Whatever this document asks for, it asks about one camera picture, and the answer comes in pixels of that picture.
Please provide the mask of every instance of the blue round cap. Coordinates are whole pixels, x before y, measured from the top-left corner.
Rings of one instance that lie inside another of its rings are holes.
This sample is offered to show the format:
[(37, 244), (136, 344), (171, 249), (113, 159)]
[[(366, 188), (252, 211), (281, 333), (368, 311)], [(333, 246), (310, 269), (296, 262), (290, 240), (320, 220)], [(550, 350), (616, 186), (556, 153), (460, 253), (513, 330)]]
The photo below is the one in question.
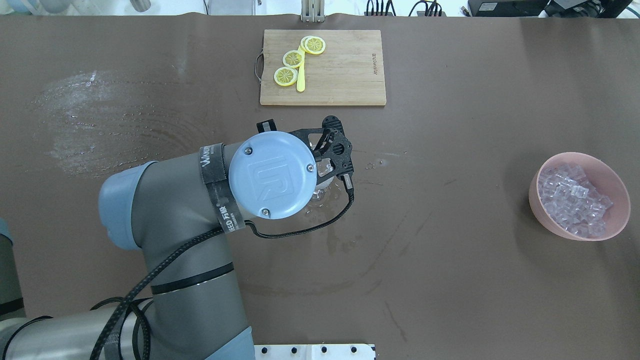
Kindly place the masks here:
[(100, 221), (107, 228), (109, 239), (121, 249), (140, 249), (133, 240), (131, 207), (138, 181), (140, 181), (142, 173), (153, 163), (157, 163), (157, 161), (149, 161), (144, 165), (109, 176), (100, 189), (100, 195), (98, 195)]
[(13, 239), (11, 239), (11, 233), (9, 233), (9, 225), (6, 224), (6, 221), (4, 221), (3, 218), (0, 218), (0, 235), (4, 235), (5, 238), (8, 238), (13, 245)]
[(289, 217), (305, 207), (316, 189), (316, 161), (292, 134), (266, 131), (240, 145), (229, 166), (229, 185), (251, 214)]

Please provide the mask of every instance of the wooden cutting board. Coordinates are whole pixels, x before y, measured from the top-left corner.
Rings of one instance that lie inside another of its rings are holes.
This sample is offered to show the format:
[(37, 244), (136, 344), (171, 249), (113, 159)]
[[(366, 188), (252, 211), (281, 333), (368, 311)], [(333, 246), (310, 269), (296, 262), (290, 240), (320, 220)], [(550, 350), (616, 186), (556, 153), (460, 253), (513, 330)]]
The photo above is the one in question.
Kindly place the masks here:
[[(304, 92), (296, 85), (279, 86), (275, 70), (282, 56), (297, 50), (300, 39), (324, 39), (320, 55), (305, 54)], [(385, 68), (380, 30), (265, 30), (264, 71), (260, 85), (262, 105), (385, 105)]]

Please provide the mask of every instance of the robotic arm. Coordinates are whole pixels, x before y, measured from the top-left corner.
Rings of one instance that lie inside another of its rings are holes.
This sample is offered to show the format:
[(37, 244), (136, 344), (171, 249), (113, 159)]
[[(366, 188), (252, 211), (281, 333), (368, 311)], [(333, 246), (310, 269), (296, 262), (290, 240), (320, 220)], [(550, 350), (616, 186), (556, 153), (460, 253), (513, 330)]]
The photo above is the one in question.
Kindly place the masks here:
[[(262, 238), (307, 233), (337, 221), (354, 199), (351, 143), (338, 118), (291, 133), (277, 131), (269, 120), (258, 130), (243, 143), (203, 147), (107, 179), (100, 219), (116, 245), (143, 251), (149, 274), (115, 300), (119, 305), (111, 314), (99, 309), (46, 321), (24, 319), (4, 329), (0, 322), (3, 360), (253, 359), (251, 327), (225, 234), (245, 226)], [(315, 145), (309, 145), (311, 134), (320, 134)], [(329, 164), (322, 176), (318, 163)], [(284, 234), (263, 234), (250, 220), (297, 213), (334, 177), (349, 195), (335, 218)], [(148, 284), (153, 299), (135, 300)], [(136, 319), (142, 311), (145, 316)]]

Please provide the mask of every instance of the white floor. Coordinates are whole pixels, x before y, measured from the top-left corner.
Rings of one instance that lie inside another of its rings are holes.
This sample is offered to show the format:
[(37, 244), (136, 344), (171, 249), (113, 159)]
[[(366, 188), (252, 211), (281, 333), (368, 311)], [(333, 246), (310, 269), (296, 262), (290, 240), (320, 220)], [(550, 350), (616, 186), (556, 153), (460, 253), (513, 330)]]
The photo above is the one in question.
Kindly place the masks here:
[[(0, 14), (12, 12), (9, 2), (35, 3), (36, 0), (0, 0)], [(65, 13), (60, 15), (179, 15), (188, 12), (205, 13), (205, 1), (211, 15), (277, 15), (283, 13), (300, 14), (301, 0), (150, 0), (151, 8), (143, 13), (136, 12), (129, 0), (72, 0)], [(467, 0), (441, 0), (443, 11), (447, 16), (463, 16), (460, 8), (468, 8)], [(407, 16), (415, 0), (395, 0), (393, 2), (398, 16)], [(324, 13), (346, 13), (363, 15), (366, 0), (324, 0)], [(635, 0), (630, 7), (640, 12), (640, 0)], [(423, 11), (423, 6), (416, 7)], [(637, 18), (632, 12), (625, 10), (619, 18)]]

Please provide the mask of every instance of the table surface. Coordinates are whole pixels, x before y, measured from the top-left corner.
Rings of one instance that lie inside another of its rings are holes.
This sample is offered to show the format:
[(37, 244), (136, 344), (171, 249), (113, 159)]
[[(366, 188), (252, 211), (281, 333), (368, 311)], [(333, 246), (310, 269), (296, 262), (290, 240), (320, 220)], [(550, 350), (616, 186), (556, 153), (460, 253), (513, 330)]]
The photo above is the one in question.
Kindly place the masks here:
[[(259, 104), (263, 31), (312, 28), (381, 30), (386, 106)], [(640, 354), (640, 22), (187, 14), (1, 17), (0, 31), (0, 216), (29, 316), (88, 310), (143, 277), (141, 254), (100, 224), (109, 175), (242, 141), (262, 120), (290, 131), (336, 115), (354, 147), (352, 210), (306, 236), (230, 236), (256, 343), (375, 343), (379, 359)], [(564, 151), (626, 183), (632, 217), (615, 238), (565, 240), (531, 213), (534, 173)], [(262, 226), (322, 222), (341, 194)]]

